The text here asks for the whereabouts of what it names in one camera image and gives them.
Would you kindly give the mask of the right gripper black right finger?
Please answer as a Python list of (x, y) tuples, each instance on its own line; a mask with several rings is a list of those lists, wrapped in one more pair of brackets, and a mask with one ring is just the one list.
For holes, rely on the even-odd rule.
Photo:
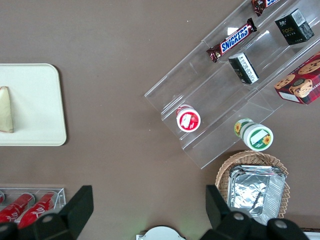
[(291, 220), (272, 218), (263, 225), (247, 214), (232, 211), (215, 185), (205, 189), (205, 209), (212, 226), (202, 240), (307, 240)]

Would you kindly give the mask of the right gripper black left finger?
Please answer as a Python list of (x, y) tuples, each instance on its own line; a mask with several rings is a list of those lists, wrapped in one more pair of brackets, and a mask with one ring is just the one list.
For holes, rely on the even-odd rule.
[(41, 216), (19, 229), (14, 222), (0, 224), (2, 240), (76, 240), (94, 211), (93, 187), (83, 185), (58, 212)]

